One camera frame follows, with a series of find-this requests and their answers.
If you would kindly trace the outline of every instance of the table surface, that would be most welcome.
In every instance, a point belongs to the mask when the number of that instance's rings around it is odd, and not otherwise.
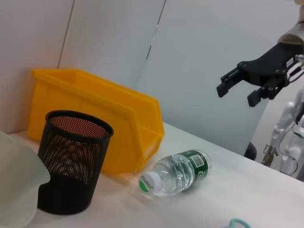
[[[152,163],[170,154],[201,149],[212,171],[201,183],[173,197],[148,198],[137,181],[125,186],[100,175],[91,205],[72,216],[38,210],[28,228],[220,228],[231,218],[253,228],[302,227],[304,183],[164,124],[166,135]],[[13,134],[38,151],[25,132]]]

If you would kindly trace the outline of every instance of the plastic water bottle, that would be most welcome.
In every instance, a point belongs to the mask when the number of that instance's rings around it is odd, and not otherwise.
[[[201,150],[190,150],[161,159],[140,175],[138,183],[147,195],[178,193],[206,178],[210,170],[210,157]]]

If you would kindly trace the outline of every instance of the frosted plastic object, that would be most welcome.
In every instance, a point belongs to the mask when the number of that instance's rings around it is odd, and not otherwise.
[[[0,132],[0,228],[23,228],[37,210],[48,170],[29,147]]]

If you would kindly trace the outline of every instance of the yellow storage bin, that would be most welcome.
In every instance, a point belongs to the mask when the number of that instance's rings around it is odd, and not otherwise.
[[[102,171],[135,172],[157,152],[164,129],[158,100],[78,69],[35,69],[28,136],[40,141],[45,115],[71,110],[96,116],[114,129]]]

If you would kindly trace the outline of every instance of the white robot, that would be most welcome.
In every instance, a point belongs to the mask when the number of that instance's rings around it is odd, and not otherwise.
[[[238,82],[245,80],[260,86],[247,97],[249,106],[254,107],[261,99],[274,99],[284,87],[304,75],[304,0],[294,1],[301,5],[298,23],[262,57],[240,62],[234,70],[221,77],[222,83],[217,87],[219,97],[223,97]],[[285,151],[281,152],[279,146],[290,130],[294,134]],[[262,164],[270,167],[274,155],[279,152],[283,154],[280,171],[293,175],[304,152],[304,87],[298,91],[295,101],[289,102],[285,107]],[[304,166],[297,179],[304,181]]]

